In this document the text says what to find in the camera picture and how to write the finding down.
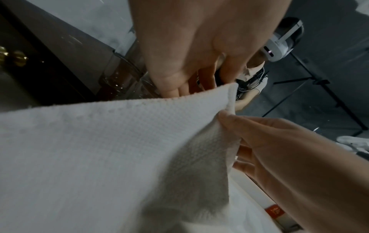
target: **hand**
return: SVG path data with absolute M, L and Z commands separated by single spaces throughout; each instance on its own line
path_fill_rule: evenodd
M 219 121 L 242 138 L 234 168 L 309 232 L 369 232 L 369 162 L 282 119 Z
M 220 76 L 233 82 L 273 33 L 291 0 L 130 0 L 147 69 L 163 97 L 189 94 L 198 72 L 216 87 L 216 61 L 227 58 Z

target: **round golden object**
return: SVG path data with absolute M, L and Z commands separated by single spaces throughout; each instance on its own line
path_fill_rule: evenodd
M 0 65 L 4 64 L 5 59 L 7 58 L 8 54 L 9 53 L 8 53 L 7 49 L 0 46 Z
M 16 66 L 23 67 L 28 61 L 28 57 L 22 51 L 15 51 L 12 53 L 13 62 Z

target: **white sneaker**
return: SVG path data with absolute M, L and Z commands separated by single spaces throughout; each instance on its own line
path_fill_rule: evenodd
M 351 145 L 355 148 L 369 150 L 369 139 L 367 138 L 340 136 L 337 138 L 337 142 L 345 145 Z

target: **red label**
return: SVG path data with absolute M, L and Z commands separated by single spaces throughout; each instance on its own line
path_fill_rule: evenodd
M 278 205 L 272 205 L 266 208 L 265 211 L 269 214 L 272 219 L 276 219 L 284 214 L 284 211 Z

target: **tripod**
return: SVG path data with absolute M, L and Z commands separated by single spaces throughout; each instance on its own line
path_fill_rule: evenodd
M 345 105 L 345 103 L 338 98 L 338 96 L 327 86 L 327 84 L 330 84 L 330 82 L 327 79 L 319 78 L 318 75 L 314 74 L 307 66 L 306 64 L 298 58 L 295 54 L 291 53 L 292 57 L 306 70 L 311 77 L 307 78 L 298 78 L 298 79 L 291 79 L 286 80 L 282 82 L 275 82 L 273 85 L 276 84 L 284 84 L 284 83 L 294 83 L 294 82 L 301 82 L 304 81 L 300 86 L 298 86 L 295 90 L 293 90 L 289 95 L 287 95 L 285 98 L 283 98 L 280 102 L 278 102 L 274 107 L 272 107 L 269 111 L 267 111 L 262 117 L 267 116 L 271 111 L 273 111 L 275 108 L 277 108 L 280 104 L 282 104 L 284 101 L 286 101 L 288 98 L 290 98 L 296 91 L 298 91 L 300 88 L 302 88 L 309 80 L 313 80 L 313 85 L 320 85 L 328 94 L 333 98 L 334 101 L 336 101 L 337 105 L 336 107 L 341 107 L 348 115 L 349 117 L 354 120 L 359 126 L 360 130 L 355 132 L 352 136 L 356 137 L 363 133 L 363 131 L 367 131 L 368 127 Z

